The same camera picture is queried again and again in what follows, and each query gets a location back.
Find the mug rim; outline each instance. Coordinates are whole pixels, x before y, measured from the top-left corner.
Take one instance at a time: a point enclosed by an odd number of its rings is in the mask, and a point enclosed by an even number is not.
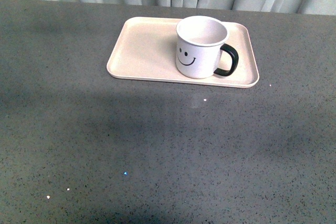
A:
[[[179,31],[179,28],[181,26],[181,24],[183,22],[185,22],[186,20],[188,19],[203,19],[203,20],[213,20],[215,22],[217,22],[218,24],[220,24],[222,27],[225,28],[226,30],[226,36],[224,39],[222,39],[221,41],[219,42],[216,42],[216,43],[209,43],[209,44],[205,44],[205,43],[198,43],[198,42],[194,42],[194,41],[191,41],[191,40],[188,40],[188,39],[185,39],[181,36],[181,32]],[[208,16],[202,16],[202,15],[196,15],[196,16],[189,16],[189,17],[186,17],[186,18],[183,18],[181,19],[177,25],[176,25],[176,33],[177,35],[185,42],[187,42],[188,44],[191,44],[191,45],[194,45],[194,46],[200,46],[200,47],[214,47],[214,46],[219,46],[219,45],[223,45],[225,43],[225,41],[228,39],[229,37],[229,30],[227,29],[227,27],[222,23],[222,21],[216,19],[216,18],[213,18],[213,17],[208,17]]]

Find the gray speckled countertop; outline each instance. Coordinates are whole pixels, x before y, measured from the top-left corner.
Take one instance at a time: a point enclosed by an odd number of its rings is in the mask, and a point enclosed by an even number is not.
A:
[[[248,28],[254,87],[108,74],[128,18],[192,15]],[[336,222],[336,17],[0,0],[0,20],[0,223]]]

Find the black mug handle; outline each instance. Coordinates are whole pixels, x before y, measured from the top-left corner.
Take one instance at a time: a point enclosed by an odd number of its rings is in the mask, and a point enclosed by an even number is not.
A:
[[[224,44],[221,46],[221,50],[227,52],[231,58],[232,58],[232,66],[230,68],[230,70],[224,70],[224,69],[220,69],[220,68],[217,68],[215,70],[215,74],[219,75],[219,76],[229,76],[231,75],[237,68],[237,65],[238,65],[238,53],[237,51],[230,45],[228,44]]]

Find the mug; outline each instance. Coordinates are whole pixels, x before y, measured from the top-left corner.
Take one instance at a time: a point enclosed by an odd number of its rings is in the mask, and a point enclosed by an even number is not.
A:
[[[206,16],[187,17],[177,24],[176,33],[176,66],[185,76],[204,79],[213,74],[229,76],[236,70],[238,53],[225,44],[229,31],[221,21]],[[218,68],[222,51],[232,58],[229,70]]]

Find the beige tray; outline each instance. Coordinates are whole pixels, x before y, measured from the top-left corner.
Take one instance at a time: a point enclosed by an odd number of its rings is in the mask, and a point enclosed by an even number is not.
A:
[[[227,44],[239,54],[236,71],[228,77],[213,75],[191,79],[175,65],[176,25],[180,19],[135,17],[127,20],[107,63],[116,78],[249,88],[259,80],[250,38],[245,26],[223,22],[230,31]],[[222,54],[220,68],[229,69],[231,58]]]

